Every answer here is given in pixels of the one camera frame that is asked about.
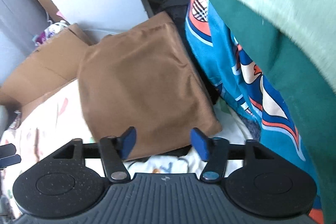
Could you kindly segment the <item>brown printed t-shirt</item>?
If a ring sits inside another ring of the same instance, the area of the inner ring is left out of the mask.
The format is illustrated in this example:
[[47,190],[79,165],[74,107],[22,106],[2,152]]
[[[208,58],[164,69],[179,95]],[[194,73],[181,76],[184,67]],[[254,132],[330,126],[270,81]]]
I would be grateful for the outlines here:
[[193,128],[208,136],[222,129],[165,12],[89,47],[77,78],[83,116],[95,140],[136,129],[129,159],[186,147]]

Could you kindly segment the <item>grey u-shaped neck pillow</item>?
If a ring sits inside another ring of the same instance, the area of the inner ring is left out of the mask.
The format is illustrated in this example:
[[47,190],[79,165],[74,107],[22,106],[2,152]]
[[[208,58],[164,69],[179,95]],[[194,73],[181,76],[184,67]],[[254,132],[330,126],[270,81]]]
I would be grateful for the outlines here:
[[2,135],[8,128],[9,112],[3,105],[0,106],[0,134]]

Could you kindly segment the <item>floral patterned folded cloth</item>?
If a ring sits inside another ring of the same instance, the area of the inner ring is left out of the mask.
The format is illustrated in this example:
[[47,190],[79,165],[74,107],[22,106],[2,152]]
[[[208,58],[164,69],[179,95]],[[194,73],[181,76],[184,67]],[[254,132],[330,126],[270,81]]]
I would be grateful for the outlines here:
[[21,120],[22,120],[22,112],[19,110],[15,110],[14,118],[11,124],[9,125],[9,128],[12,130],[16,130],[21,125]]

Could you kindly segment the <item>cream bear print bedsheet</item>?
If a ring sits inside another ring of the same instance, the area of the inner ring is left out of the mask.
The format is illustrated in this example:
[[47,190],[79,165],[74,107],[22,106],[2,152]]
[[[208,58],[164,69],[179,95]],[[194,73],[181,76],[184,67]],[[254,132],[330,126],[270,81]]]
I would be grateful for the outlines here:
[[[222,126],[222,130],[217,133],[218,137],[225,138],[233,144],[243,144],[247,139],[260,139],[260,126],[254,121],[238,116],[222,99],[217,101],[214,111]],[[83,118],[78,81],[68,84],[39,105],[17,129],[8,129],[2,134],[1,144],[15,145],[22,159],[19,164],[1,171],[2,195],[9,203],[12,218],[21,215],[12,191],[16,178],[74,138],[81,138],[84,143],[94,141]],[[195,150],[188,147],[167,155],[125,162],[130,175],[135,173],[200,175],[205,164]]]

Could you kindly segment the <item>teal patterned garment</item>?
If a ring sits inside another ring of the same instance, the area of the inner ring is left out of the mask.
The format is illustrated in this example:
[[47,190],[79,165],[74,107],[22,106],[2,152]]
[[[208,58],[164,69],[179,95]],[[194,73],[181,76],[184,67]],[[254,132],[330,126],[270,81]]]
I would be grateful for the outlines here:
[[185,30],[192,53],[211,85],[238,114],[260,126],[251,131],[254,138],[317,181],[313,159],[284,98],[210,0],[190,0]]

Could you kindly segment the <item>brown cardboard sheet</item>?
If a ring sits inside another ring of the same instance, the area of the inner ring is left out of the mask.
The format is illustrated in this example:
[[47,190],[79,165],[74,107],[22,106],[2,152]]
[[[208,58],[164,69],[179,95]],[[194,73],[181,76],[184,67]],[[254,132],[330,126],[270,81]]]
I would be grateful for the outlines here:
[[48,39],[1,86],[1,105],[20,110],[22,118],[77,76],[80,61],[94,42],[73,24]]

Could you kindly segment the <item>purple white plastic package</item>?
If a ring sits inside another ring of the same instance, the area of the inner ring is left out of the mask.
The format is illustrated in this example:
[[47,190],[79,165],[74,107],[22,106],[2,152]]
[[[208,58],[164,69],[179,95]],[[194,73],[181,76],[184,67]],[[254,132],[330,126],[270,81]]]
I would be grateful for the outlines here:
[[65,20],[50,24],[43,32],[33,38],[35,46],[38,47],[44,44],[49,38],[52,38],[68,26],[69,24]]

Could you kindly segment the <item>black folded garment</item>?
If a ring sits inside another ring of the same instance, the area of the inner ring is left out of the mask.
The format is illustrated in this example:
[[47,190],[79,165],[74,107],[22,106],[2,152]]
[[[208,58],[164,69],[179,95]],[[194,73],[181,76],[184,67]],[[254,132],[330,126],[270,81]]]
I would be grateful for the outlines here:
[[206,91],[208,92],[212,104],[216,104],[217,100],[219,99],[219,92],[210,83],[209,79],[207,78],[206,74],[204,73],[203,69],[199,65],[197,59],[195,58],[189,42],[186,38],[186,31],[185,31],[185,22],[186,22],[186,15],[187,15],[187,8],[189,6],[190,0],[164,0],[160,7],[157,9],[157,12],[165,11],[171,20],[174,22],[178,33],[181,37],[183,45],[188,53],[190,60],[192,61],[195,69],[197,70],[201,80],[203,81]]

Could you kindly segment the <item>green fabric bag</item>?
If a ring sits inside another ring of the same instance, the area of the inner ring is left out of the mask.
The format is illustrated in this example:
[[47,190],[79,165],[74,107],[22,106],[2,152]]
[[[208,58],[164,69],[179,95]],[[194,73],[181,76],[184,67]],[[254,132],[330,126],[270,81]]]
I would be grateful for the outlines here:
[[313,159],[311,216],[335,223],[335,0],[210,0],[280,92]]

